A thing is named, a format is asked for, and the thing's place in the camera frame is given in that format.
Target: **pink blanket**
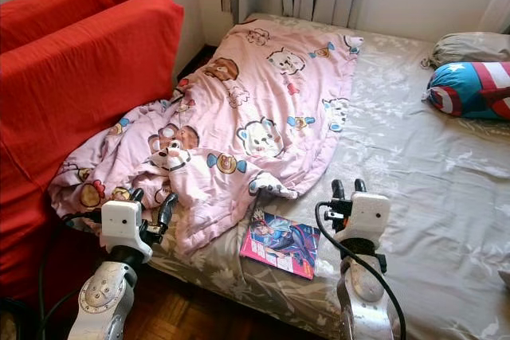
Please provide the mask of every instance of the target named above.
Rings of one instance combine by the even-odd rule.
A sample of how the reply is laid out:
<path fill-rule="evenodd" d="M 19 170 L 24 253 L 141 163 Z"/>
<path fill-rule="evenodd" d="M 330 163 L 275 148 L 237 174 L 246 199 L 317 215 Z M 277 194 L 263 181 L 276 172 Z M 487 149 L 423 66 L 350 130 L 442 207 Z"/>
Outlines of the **pink blanket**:
<path fill-rule="evenodd" d="M 362 42 L 234 26 L 170 100 L 133 109 L 71 153 L 49 187 L 53 207 L 86 211 L 142 187 L 152 209 L 173 190 L 187 211 L 178 246 L 190 253 L 235 225 L 258 190 L 297 198 L 332 158 Z"/>

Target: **red sofa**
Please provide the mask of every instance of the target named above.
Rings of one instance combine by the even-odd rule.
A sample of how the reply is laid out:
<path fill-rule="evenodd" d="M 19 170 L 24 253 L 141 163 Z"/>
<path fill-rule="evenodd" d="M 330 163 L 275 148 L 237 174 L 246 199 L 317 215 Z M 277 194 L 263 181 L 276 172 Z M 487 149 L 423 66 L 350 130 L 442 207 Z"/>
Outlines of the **red sofa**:
<path fill-rule="evenodd" d="M 169 98 L 182 25 L 183 9 L 171 0 L 85 0 L 87 12 L 69 12 L 80 1 L 52 0 L 50 14 L 44 0 L 0 7 L 0 297 L 32 308 L 58 223 L 46 187 L 89 137 L 137 105 Z M 46 267 L 47 307 L 91 275 L 98 242 L 72 229 L 59 236 Z"/>

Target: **captain america pillow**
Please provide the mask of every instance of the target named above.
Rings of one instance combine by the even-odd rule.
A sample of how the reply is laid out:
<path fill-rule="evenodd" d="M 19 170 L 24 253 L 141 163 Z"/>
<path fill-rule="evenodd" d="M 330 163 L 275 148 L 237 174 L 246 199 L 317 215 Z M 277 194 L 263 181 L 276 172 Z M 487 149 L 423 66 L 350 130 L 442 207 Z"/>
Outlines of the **captain america pillow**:
<path fill-rule="evenodd" d="M 442 65 L 432 75 L 426 95 L 450 115 L 510 120 L 510 62 Z"/>

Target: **comic book cover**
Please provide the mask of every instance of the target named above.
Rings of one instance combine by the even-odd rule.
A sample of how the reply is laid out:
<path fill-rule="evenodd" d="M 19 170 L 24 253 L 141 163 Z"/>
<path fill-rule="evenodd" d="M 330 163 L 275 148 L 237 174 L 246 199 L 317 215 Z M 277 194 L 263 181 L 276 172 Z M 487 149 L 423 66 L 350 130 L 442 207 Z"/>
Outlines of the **comic book cover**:
<path fill-rule="evenodd" d="M 256 209 L 241 255 L 313 279 L 320 231 Z"/>

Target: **floral pattern bedsheet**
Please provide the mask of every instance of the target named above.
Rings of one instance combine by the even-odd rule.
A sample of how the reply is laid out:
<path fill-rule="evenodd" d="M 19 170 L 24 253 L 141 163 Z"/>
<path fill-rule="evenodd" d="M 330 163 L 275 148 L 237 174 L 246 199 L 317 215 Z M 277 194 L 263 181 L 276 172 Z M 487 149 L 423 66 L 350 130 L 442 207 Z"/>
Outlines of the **floral pattern bedsheet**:
<path fill-rule="evenodd" d="M 343 137 L 320 181 L 297 201 L 259 198 L 276 215 L 316 225 L 313 208 L 348 195 L 355 178 L 392 202 L 380 252 L 408 337 L 510 338 L 510 124 L 457 119 L 421 101 L 432 44 L 256 14 L 300 30 L 364 37 Z M 174 221 L 180 218 L 176 212 Z M 175 251 L 175 223 L 151 266 L 325 338 L 338 338 L 339 253 L 321 238 L 313 281 L 241 258 L 250 213 L 191 258 Z"/>

